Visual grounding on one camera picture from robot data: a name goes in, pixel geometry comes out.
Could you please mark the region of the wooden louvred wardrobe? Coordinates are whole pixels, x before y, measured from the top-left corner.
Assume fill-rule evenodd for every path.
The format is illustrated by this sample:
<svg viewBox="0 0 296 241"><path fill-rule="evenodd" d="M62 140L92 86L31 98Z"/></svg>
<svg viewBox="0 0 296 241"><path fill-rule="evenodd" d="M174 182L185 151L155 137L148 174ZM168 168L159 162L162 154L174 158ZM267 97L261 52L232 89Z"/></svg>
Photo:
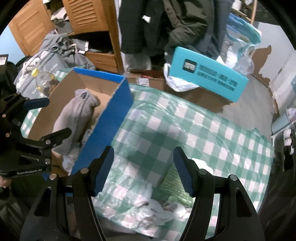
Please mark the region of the wooden louvred wardrobe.
<svg viewBox="0 0 296 241"><path fill-rule="evenodd" d="M56 30L95 43L98 52L85 55L98 69L124 72L113 1L25 1L13 9L8 26L25 55L36 54L46 34Z"/></svg>

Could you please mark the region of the grey tote bag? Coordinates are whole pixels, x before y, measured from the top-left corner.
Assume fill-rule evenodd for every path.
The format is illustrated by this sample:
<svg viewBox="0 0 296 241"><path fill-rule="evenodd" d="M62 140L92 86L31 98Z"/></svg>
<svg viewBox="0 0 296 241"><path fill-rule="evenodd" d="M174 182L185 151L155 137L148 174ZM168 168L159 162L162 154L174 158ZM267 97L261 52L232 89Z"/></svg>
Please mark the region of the grey tote bag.
<svg viewBox="0 0 296 241"><path fill-rule="evenodd" d="M23 96L33 95L36 89L32 76L34 69L51 74L74 67L94 70L94 64L84 56L88 50L87 41L71 39L67 34L59 34L55 30L49 32L43 39L39 52L23 64L14 81L16 90Z"/></svg>

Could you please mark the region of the green sparkly scrub cloth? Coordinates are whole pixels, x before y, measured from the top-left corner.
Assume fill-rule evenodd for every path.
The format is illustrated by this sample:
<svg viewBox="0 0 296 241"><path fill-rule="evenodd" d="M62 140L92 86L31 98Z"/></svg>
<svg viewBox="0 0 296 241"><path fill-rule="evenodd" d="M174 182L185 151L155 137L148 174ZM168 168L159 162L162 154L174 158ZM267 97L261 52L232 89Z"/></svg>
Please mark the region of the green sparkly scrub cloth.
<svg viewBox="0 0 296 241"><path fill-rule="evenodd" d="M178 202L186 207L192 207L194 198L190 197L185 192L181 179L174 164L170 166L162 183L159 185L159 190L169 195L169 199Z"/></svg>

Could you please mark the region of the dark hanging jackets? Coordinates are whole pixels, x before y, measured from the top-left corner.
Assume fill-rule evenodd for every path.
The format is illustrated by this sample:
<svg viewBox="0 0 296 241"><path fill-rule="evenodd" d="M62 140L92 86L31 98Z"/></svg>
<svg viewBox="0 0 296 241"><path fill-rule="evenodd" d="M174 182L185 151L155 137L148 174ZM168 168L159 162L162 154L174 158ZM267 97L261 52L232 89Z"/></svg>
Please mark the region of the dark hanging jackets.
<svg viewBox="0 0 296 241"><path fill-rule="evenodd" d="M173 55L177 47L217 59L233 1L122 1L121 51Z"/></svg>

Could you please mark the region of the green checkered tablecloth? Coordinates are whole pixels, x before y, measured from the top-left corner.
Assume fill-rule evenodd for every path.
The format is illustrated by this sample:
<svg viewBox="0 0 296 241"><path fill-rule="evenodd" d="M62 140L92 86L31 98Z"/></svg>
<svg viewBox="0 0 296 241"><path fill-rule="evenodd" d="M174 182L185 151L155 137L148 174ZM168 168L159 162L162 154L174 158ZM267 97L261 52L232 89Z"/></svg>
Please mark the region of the green checkered tablecloth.
<svg viewBox="0 0 296 241"><path fill-rule="evenodd" d="M194 198L182 175L199 168L235 175L259 209L270 175L271 142L171 94L130 85L133 104L112 141L114 163L102 192L93 198L100 217L161 240L179 240Z"/></svg>

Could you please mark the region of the brown cardboard box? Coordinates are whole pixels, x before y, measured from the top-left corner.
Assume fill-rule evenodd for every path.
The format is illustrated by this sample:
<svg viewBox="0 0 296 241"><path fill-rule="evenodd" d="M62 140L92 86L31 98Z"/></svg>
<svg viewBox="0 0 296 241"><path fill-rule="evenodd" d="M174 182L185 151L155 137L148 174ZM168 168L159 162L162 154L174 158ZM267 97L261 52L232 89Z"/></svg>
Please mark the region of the brown cardboard box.
<svg viewBox="0 0 296 241"><path fill-rule="evenodd" d="M235 105L224 97L200 87L185 92L176 92L167 85L162 70L132 70L125 72L124 76L127 77L129 83L133 84L137 84L138 78L147 79L149 87L175 95L214 113L222 113L226 106L234 107Z"/></svg>

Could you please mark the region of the plastic oil bottle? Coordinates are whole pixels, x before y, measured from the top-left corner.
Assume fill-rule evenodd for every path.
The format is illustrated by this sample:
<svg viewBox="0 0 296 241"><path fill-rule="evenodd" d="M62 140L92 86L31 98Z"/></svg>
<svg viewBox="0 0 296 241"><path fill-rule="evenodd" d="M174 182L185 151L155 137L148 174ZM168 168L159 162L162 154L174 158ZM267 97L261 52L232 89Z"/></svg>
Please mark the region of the plastic oil bottle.
<svg viewBox="0 0 296 241"><path fill-rule="evenodd" d="M49 72L42 72L37 68L32 71L31 76L35 80L37 90L45 96L50 96L59 84L59 81L53 74Z"/></svg>

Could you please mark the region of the white patterned rag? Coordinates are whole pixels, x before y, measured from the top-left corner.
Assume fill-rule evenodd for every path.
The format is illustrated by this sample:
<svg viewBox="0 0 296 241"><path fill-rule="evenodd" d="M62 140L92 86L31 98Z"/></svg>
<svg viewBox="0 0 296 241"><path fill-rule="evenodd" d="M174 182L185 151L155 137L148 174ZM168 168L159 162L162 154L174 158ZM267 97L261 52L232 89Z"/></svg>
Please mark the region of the white patterned rag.
<svg viewBox="0 0 296 241"><path fill-rule="evenodd" d="M133 228L147 229L151 225L163 226L174 219L188 218L190 212L190 208L178 202L168 200L161 203L152 199L152 184L148 183L129 215L133 218Z"/></svg>

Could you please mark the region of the teal shoe box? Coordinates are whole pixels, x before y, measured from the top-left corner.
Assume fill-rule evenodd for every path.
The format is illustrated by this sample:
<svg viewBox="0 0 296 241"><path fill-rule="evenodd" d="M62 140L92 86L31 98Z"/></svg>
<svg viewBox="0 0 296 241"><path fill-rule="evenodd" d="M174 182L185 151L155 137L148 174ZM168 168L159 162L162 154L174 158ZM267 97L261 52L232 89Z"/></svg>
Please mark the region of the teal shoe box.
<svg viewBox="0 0 296 241"><path fill-rule="evenodd" d="M248 78L231 68L197 52L177 47L169 75L237 102Z"/></svg>

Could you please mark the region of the blue cardboard box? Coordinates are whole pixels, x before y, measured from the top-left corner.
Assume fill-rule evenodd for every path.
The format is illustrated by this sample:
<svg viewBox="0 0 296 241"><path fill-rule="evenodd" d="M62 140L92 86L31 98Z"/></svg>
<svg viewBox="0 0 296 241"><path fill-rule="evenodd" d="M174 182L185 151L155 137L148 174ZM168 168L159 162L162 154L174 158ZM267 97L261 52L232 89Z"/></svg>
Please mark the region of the blue cardboard box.
<svg viewBox="0 0 296 241"><path fill-rule="evenodd" d="M89 111L89 118L82 125L83 132L80 138L86 142L80 148L71 174L88 167L92 160L101 156L106 146L111 145L133 104L129 83L124 76L74 68L49 96L49 105L41 108L28 138L39 140L53 132L54 124L62 110L75 98L76 94L82 92L91 94L98 105L84 107Z"/></svg>

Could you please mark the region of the blue white plastic bag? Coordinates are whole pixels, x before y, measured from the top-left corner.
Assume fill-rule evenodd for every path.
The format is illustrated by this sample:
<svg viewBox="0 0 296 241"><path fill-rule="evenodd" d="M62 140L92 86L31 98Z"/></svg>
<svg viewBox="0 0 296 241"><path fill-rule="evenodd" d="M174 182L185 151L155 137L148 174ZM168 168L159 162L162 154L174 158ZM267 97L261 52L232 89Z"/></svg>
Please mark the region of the blue white plastic bag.
<svg viewBox="0 0 296 241"><path fill-rule="evenodd" d="M260 30L231 13L220 54L226 66L244 76L253 73L252 56L261 43L261 36Z"/></svg>

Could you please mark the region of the metal shoe rack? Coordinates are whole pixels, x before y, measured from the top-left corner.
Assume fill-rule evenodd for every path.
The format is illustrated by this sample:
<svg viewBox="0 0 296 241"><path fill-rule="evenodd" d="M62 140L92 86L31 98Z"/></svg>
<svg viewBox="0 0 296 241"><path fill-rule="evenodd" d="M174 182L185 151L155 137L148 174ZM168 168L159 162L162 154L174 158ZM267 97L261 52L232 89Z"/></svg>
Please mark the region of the metal shoe rack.
<svg viewBox="0 0 296 241"><path fill-rule="evenodd" d="M295 108L288 108L272 125L271 141L274 157L282 162L284 171L295 165Z"/></svg>

